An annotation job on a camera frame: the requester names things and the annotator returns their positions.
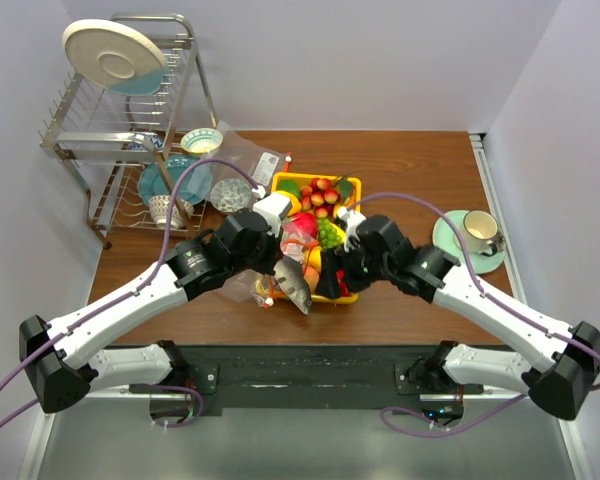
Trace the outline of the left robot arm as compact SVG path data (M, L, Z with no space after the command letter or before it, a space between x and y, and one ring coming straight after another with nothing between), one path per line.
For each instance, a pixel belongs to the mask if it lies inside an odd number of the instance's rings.
M19 326L19 356L46 413L65 410L89 392L153 384L165 392L187 380L170 342L104 355L112 341L154 316L222 287L246 270L271 274L281 259L282 217L260 204L225 218L168 250L141 275L82 309L50 321L33 315Z

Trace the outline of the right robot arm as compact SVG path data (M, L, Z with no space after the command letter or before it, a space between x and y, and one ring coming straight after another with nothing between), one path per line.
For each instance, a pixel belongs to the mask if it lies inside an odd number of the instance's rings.
M352 293L387 281L467 318L507 346L489 350L443 341L408 368L408 379L439 393L466 384L493 386L528 396L556 418L577 417L600 373L596 327L585 321L570 325L528 307L444 250L413 246L384 215L365 217L341 207L336 223L344 242L322 254L322 272L330 281L342 279Z

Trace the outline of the orange zip top bag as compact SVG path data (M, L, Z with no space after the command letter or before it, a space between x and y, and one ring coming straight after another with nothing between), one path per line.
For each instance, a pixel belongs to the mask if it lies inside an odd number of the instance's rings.
M281 251L284 255L305 266L304 254L316 248L318 241L291 220L283 224ZM259 307L269 308L286 296L278 282L269 275L246 270L228 280L220 294L235 302L255 301Z

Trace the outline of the grey toy fish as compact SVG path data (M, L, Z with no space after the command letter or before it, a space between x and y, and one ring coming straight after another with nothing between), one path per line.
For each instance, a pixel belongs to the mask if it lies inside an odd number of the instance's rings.
M312 298L309 285L303 276L302 265L284 255L274 267L274 279L288 300L301 313L308 315L312 307Z

